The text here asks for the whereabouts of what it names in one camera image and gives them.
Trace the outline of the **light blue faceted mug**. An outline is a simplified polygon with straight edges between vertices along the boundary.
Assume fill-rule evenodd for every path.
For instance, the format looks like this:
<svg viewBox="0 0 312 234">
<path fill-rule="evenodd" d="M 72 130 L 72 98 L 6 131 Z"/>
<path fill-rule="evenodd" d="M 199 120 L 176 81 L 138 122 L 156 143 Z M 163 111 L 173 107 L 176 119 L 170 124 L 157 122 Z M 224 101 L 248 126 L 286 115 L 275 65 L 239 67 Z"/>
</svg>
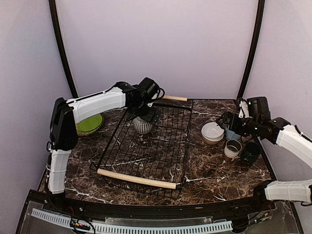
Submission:
<svg viewBox="0 0 312 234">
<path fill-rule="evenodd" d="M 225 129 L 227 140 L 239 140 L 241 135 L 236 134 L 234 131 L 230 130 L 229 127 Z"/>
</svg>

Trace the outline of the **striped grey white bowl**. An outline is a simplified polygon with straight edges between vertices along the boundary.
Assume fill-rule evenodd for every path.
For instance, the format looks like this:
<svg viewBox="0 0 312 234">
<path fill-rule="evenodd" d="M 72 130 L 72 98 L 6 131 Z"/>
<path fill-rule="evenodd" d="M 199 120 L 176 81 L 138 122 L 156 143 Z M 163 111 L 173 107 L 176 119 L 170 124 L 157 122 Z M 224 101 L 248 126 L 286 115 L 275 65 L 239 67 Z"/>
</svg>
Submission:
<svg viewBox="0 0 312 234">
<path fill-rule="evenodd" d="M 136 117 L 133 120 L 133 126 L 134 126 L 135 131 L 141 135 L 150 133 L 153 127 L 151 123 L 143 120 L 140 117 Z"/>
</svg>

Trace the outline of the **white ceramic bowl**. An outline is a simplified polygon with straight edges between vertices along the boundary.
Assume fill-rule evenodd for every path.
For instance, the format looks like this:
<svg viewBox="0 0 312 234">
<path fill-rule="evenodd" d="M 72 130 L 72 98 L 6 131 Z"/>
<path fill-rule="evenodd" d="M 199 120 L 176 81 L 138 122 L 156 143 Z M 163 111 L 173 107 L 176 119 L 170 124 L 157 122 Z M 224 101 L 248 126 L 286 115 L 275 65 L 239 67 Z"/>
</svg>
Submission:
<svg viewBox="0 0 312 234">
<path fill-rule="evenodd" d="M 202 136 L 209 141 L 220 141 L 224 137 L 224 129 L 216 122 L 205 124 L 201 129 Z"/>
</svg>

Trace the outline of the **beige ceramic bowl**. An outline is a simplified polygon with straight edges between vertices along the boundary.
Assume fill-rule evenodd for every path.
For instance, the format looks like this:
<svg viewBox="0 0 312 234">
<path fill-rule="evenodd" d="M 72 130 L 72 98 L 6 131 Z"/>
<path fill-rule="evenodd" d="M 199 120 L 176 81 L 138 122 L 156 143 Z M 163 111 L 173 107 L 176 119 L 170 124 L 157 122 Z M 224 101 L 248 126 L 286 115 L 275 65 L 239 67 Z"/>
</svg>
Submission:
<svg viewBox="0 0 312 234">
<path fill-rule="evenodd" d="M 206 143 L 207 145 L 217 145 L 221 140 L 211 140 L 211 139 L 207 139 L 207 138 L 203 138 L 204 143 Z"/>
</svg>

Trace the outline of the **white cup brown band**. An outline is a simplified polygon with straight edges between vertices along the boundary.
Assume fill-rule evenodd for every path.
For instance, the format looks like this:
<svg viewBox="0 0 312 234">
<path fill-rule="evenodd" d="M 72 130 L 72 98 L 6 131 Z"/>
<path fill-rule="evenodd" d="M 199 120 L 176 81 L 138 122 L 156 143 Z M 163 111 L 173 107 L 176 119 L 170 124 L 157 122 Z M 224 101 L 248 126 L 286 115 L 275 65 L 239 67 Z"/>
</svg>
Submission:
<svg viewBox="0 0 312 234">
<path fill-rule="evenodd" d="M 238 140 L 228 140 L 225 144 L 223 157 L 226 161 L 234 161 L 242 150 L 242 145 Z"/>
</svg>

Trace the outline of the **dark green mug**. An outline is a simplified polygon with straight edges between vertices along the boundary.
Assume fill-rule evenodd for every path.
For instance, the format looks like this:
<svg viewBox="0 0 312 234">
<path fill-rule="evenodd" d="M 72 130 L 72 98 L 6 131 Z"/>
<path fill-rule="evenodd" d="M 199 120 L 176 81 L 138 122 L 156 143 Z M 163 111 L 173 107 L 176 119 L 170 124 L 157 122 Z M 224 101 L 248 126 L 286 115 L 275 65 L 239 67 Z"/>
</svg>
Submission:
<svg viewBox="0 0 312 234">
<path fill-rule="evenodd" d="M 259 144 L 255 142 L 249 142 L 243 148 L 243 151 L 240 155 L 240 161 L 243 164 L 251 166 L 256 162 L 261 153 L 262 150 Z"/>
</svg>

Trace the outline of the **green plate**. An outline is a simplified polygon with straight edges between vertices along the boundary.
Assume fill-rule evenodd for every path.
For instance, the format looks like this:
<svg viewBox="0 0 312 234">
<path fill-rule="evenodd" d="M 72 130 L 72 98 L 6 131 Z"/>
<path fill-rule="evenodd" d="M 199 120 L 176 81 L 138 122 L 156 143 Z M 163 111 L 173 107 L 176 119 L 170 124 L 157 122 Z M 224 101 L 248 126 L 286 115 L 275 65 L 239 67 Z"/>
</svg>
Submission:
<svg viewBox="0 0 312 234">
<path fill-rule="evenodd" d="M 76 125 L 76 128 L 79 132 L 92 132 L 98 129 L 103 123 L 103 117 L 101 114 L 89 117 L 79 124 Z"/>
</svg>

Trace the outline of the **grey patterned glass plate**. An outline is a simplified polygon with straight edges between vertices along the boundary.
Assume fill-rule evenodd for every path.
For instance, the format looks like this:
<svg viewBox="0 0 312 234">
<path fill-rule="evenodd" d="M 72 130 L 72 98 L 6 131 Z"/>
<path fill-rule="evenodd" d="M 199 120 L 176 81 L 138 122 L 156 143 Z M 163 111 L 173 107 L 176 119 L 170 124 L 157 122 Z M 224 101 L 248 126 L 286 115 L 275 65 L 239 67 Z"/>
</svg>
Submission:
<svg viewBox="0 0 312 234">
<path fill-rule="evenodd" d="M 91 135 L 91 134 L 95 133 L 98 129 L 96 129 L 95 131 L 92 131 L 92 132 L 91 132 L 91 131 L 90 131 L 90 132 L 79 132 L 79 131 L 77 130 L 77 128 L 76 128 L 78 136 L 88 136 L 88 135 Z"/>
</svg>

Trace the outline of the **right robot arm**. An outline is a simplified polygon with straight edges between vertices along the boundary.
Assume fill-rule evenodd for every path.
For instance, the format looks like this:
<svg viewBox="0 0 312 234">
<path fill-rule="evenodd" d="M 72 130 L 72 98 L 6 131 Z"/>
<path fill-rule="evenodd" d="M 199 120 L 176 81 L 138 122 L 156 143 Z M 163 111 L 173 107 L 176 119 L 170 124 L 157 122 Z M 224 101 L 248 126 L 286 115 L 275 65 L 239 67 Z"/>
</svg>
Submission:
<svg viewBox="0 0 312 234">
<path fill-rule="evenodd" d="M 269 112 L 241 117 L 238 114 L 224 112 L 216 119 L 217 124 L 241 136 L 252 135 L 266 139 L 274 145 L 292 153 L 307 166 L 312 166 L 312 139 L 299 131 L 296 125 L 277 117 L 271 119 Z M 254 197 L 249 200 L 249 208 L 260 211 L 268 201 L 287 200 L 312 204 L 312 179 L 265 182 Z"/>
</svg>

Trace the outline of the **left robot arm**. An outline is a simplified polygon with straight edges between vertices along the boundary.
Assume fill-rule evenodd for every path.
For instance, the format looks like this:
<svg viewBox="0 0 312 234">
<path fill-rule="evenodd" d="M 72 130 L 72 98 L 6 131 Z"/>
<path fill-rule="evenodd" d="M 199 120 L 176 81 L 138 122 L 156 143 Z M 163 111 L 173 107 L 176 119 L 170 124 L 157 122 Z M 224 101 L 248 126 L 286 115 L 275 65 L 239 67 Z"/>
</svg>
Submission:
<svg viewBox="0 0 312 234">
<path fill-rule="evenodd" d="M 154 124 L 158 116 L 153 102 L 163 95 L 163 89 L 154 80 L 144 78 L 139 84 L 119 81 L 104 91 L 68 100 L 61 97 L 55 101 L 50 121 L 50 140 L 47 143 L 50 153 L 47 188 L 53 194 L 49 203 L 57 212 L 63 213 L 69 208 L 68 200 L 60 194 L 65 190 L 69 156 L 78 143 L 76 125 L 95 115 L 122 108 Z"/>
</svg>

